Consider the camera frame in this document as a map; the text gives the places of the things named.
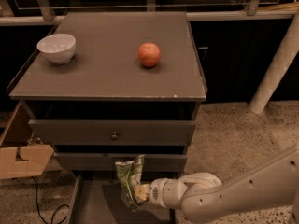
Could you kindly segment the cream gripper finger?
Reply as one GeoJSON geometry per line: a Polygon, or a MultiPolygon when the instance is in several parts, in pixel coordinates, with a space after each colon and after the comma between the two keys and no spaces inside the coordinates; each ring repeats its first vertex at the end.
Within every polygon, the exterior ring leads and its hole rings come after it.
{"type": "Polygon", "coordinates": [[[139,203],[147,202],[150,199],[150,184],[137,185],[135,187],[135,198],[139,203]]]}

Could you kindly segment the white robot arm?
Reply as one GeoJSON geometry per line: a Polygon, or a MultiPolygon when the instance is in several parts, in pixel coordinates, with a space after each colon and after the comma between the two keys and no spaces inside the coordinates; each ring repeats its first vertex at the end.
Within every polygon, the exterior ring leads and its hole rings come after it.
{"type": "Polygon", "coordinates": [[[292,207],[291,224],[298,224],[299,146],[284,150],[226,183],[210,173],[194,173],[138,185],[134,195],[139,201],[177,209],[198,224],[286,205],[292,207]]]}

